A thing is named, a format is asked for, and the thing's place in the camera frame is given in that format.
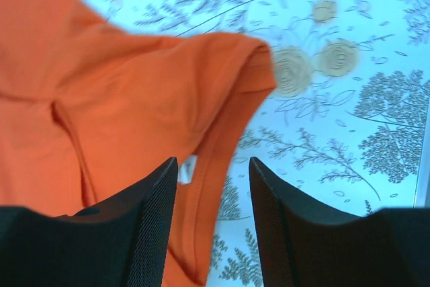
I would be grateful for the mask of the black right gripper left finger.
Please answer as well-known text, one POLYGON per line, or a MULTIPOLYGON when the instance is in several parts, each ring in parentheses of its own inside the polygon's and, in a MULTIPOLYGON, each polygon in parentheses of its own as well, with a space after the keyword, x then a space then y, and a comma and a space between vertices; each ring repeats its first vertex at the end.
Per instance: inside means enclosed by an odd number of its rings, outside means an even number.
POLYGON ((177 189, 167 159, 72 216, 1 208, 2 286, 160 286, 177 189))

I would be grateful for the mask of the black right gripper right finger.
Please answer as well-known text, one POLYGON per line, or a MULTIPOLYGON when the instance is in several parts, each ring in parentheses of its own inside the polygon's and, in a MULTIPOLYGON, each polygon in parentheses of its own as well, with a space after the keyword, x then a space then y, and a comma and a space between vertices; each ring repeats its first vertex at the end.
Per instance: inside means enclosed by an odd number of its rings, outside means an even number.
POLYGON ((429 209, 365 217, 333 208, 249 162, 266 286, 428 286, 429 209))

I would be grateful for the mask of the orange t shirt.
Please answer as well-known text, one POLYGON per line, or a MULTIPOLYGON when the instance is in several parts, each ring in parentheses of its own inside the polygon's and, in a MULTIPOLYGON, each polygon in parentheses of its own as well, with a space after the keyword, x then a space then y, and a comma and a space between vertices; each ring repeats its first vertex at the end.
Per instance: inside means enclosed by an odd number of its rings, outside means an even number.
POLYGON ((230 160, 274 88, 250 36, 139 36, 81 0, 1 0, 1 203, 72 214, 195 156, 163 285, 205 286, 230 160))

